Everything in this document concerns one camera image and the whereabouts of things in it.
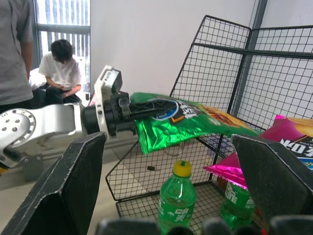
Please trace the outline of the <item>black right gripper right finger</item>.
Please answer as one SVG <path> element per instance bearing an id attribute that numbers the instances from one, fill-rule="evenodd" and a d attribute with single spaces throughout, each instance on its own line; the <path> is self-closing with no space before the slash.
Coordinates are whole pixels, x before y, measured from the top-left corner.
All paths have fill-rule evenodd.
<path id="1" fill-rule="evenodd" d="M 281 143 L 231 137 L 248 191 L 265 220 L 313 213 L 313 172 Z"/>

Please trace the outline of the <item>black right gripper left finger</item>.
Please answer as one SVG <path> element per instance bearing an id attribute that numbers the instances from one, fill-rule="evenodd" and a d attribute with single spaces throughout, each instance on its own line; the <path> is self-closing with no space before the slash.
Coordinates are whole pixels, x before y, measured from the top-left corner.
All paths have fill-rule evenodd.
<path id="1" fill-rule="evenodd" d="M 73 141 L 39 177 L 3 235 L 85 235 L 95 208 L 106 134 Z"/>

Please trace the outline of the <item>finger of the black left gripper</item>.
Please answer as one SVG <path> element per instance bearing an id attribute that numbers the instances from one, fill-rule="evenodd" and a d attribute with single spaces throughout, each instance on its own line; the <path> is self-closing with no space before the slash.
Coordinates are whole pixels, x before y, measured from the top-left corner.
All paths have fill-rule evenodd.
<path id="1" fill-rule="evenodd" d="M 140 103 L 130 103 L 130 119 L 145 119 L 165 114 L 173 109 L 173 102 L 168 100 L 156 99 Z"/>

